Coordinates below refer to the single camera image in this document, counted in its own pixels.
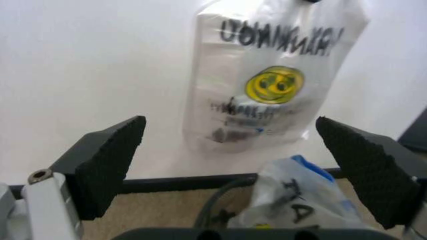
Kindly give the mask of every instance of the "silver metal part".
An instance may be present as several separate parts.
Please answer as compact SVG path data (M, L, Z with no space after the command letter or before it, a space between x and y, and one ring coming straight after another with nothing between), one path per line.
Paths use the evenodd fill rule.
M0 183L0 240L7 237L7 220L14 206L15 198L9 186Z
M24 199L16 200L6 223L6 240L30 240L27 204Z
M67 190L65 176L54 173L22 189L32 240L78 240L83 229Z
M31 184L35 184L41 181L44 181L48 178L51 178L53 176L52 170L50 169L41 169L38 171L33 172L29 177L28 177L28 183Z
M410 228L423 239L427 239L427 202L423 202Z
M427 202L423 202L418 213L403 233L404 240L427 239Z

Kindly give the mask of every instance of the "hole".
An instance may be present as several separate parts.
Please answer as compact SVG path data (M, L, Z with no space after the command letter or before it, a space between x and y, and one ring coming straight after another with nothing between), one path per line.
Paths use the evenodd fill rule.
M46 174L45 171L39 171L39 172L34 173L33 177L38 179L38 178L43 177L45 174Z
M200 235L197 237L197 240L221 240L221 236L216 232L212 230L205 230L200 233Z
M319 238L312 232L299 231L295 234L294 240L319 240Z

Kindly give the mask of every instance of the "black foam pad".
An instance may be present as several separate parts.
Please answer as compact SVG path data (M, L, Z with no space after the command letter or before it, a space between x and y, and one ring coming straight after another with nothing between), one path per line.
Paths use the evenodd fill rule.
M66 177L81 220L102 217L120 191L146 126L136 116L84 135L51 167Z
M326 117L316 128L376 221L385 229L407 224L424 195L426 162L390 137Z

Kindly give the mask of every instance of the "white plastic bag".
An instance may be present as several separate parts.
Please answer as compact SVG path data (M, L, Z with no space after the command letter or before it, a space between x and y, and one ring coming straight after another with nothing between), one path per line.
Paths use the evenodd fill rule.
M334 178L300 155L268 163L258 173L249 207L228 227L371 229Z
M360 0L220 0L196 19L184 132L243 151L301 137L368 20Z

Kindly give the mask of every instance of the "transparent plastic bag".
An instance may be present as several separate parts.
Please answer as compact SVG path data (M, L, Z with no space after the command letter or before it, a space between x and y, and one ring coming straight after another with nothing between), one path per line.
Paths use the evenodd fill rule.
M373 229L360 220L334 178L300 155L266 164L249 207L228 227Z
M196 18L184 133L239 152L299 139L367 25L360 0L220 0Z

